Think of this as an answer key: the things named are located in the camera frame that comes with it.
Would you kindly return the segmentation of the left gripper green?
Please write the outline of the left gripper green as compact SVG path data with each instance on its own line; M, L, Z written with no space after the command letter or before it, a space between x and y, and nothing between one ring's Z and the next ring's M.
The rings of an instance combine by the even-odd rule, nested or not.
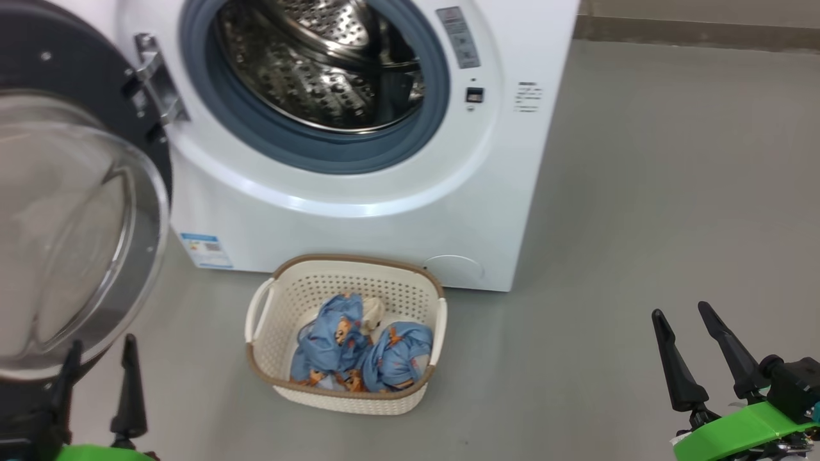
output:
M70 412L72 392L81 368L83 342L75 339L58 379L51 388L49 406L45 412L41 442L71 442ZM117 413L111 420L110 431L115 438L110 446L99 444L66 444L56 461L152 461L149 453L135 449L134 439L147 433L147 414L144 387L138 355L138 343L133 334L127 334L121 356L124 376L121 383Z

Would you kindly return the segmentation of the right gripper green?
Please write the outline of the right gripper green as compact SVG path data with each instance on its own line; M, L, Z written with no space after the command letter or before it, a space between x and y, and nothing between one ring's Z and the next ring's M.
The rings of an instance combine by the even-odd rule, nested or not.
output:
M736 397L766 400L762 390L769 387L769 380L759 371L758 361L711 304L700 301L698 309L709 336L721 348L734 380ZM677 412L706 411L708 392L695 382L680 356L675 333L661 309L653 310L652 325L671 408ZM694 429L685 437L677 437L673 440L673 453L676 460L718 460L814 427L818 427L818 422L812 418L796 423L770 403L756 403Z

